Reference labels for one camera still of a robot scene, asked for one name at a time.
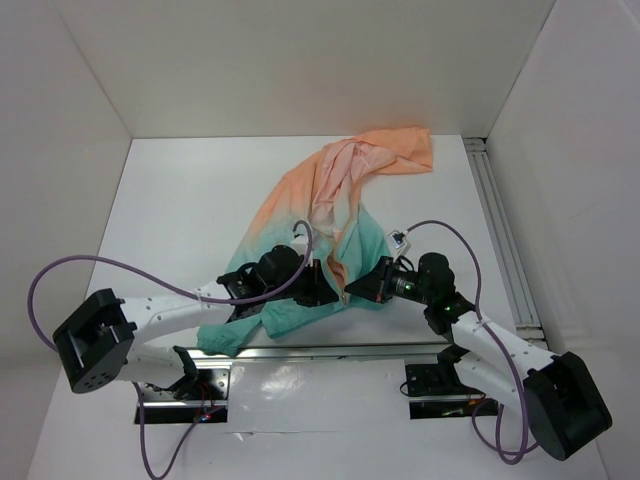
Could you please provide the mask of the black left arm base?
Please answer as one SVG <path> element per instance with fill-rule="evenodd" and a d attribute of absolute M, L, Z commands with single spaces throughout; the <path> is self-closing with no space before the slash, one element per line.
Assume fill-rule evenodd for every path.
<path fill-rule="evenodd" d="M 145 425 L 224 424 L 228 421 L 231 364 L 201 363 L 192 352 L 174 347 L 181 376 L 170 386 L 140 385 L 142 405 L 137 406 L 135 424 Z"/>

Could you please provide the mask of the teal and orange jacket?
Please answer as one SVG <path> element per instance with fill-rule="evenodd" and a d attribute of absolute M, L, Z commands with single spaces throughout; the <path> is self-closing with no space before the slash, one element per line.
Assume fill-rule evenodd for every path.
<path fill-rule="evenodd" d="M 383 229 L 361 203 L 361 189 L 375 176 L 423 174 L 432 168 L 429 130 L 411 127 L 328 144 L 287 172 L 255 214 L 227 269 L 235 271 L 288 243 L 294 222 L 304 219 L 312 228 L 313 255 L 337 302 L 314 308 L 292 300 L 269 302 L 249 318 L 200 327 L 198 348 L 233 356 L 258 327 L 277 339 L 349 308 L 372 309 L 373 304 L 344 291 L 389 253 Z"/>

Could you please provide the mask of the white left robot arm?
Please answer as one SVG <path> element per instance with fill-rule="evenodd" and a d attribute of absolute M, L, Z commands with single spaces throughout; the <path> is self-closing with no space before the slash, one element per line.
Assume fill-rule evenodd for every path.
<path fill-rule="evenodd" d="M 277 245 L 258 261 L 185 296 L 125 299 L 112 289 L 98 290 L 54 332 L 53 341 L 76 394 L 125 381 L 184 399 L 202 382 L 202 374 L 186 348 L 157 347 L 153 340 L 202 325 L 254 318 L 268 302 L 292 300 L 317 310 L 338 299 L 319 260 L 305 263 L 295 249 Z"/>

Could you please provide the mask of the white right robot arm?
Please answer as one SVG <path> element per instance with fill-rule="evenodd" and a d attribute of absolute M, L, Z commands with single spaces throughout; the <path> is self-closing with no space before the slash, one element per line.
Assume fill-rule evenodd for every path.
<path fill-rule="evenodd" d="M 424 305 L 429 327 L 451 345 L 436 379 L 448 392 L 479 390 L 523 417 L 538 445 L 564 461 L 613 424 L 585 362 L 539 348 L 485 317 L 455 286 L 447 258 L 423 255 L 415 271 L 390 257 L 346 287 L 347 293 L 384 304 L 402 298 Z"/>

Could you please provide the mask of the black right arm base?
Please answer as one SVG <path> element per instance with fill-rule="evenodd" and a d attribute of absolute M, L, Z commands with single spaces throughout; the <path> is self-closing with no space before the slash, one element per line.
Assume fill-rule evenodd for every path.
<path fill-rule="evenodd" d="M 497 415 L 497 402 L 485 393 L 464 386 L 454 366 L 468 350 L 451 345 L 434 363 L 405 366 L 406 380 L 399 391 L 408 399 L 411 420 L 445 419 Z"/>

